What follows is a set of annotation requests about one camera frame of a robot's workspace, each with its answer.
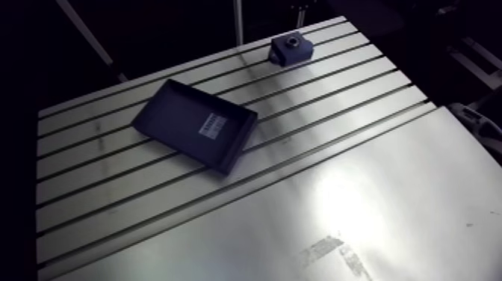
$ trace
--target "table surface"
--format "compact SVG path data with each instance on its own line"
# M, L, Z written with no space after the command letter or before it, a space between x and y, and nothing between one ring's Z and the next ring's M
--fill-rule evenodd
M300 32L41 111L39 278L495 280L501 168L344 17ZM229 176L129 125L167 78L258 112Z

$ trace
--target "barcode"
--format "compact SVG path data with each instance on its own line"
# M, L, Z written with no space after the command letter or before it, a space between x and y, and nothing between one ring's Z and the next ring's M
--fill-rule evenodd
M204 135L212 140L220 133L221 129L226 123L226 118L217 116L216 114L209 114L208 119L205 120L204 125L199 130L199 134Z

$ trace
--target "metal table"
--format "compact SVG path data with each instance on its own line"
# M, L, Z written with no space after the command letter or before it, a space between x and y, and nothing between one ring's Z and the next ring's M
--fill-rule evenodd
M344 17L40 112L41 280L496 280L502 169ZM166 78L258 112L228 177L129 126Z

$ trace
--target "aluminum table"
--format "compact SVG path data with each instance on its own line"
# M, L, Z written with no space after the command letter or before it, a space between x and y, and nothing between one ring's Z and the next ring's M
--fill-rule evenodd
M300 32L41 111L40 280L499 280L502 169L344 17ZM258 112L230 176L129 125L167 78Z

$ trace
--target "smudge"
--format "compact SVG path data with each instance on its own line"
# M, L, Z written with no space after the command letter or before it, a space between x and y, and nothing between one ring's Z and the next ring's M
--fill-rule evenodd
M342 240L331 236L319 240L309 248L300 252L300 264L303 268L306 268L343 244L344 242Z
M339 250L341 256L344 258L345 264L350 268L354 276L365 276L368 281L371 281L370 274L366 271L365 266L362 264L361 259L350 248L349 245L344 245Z

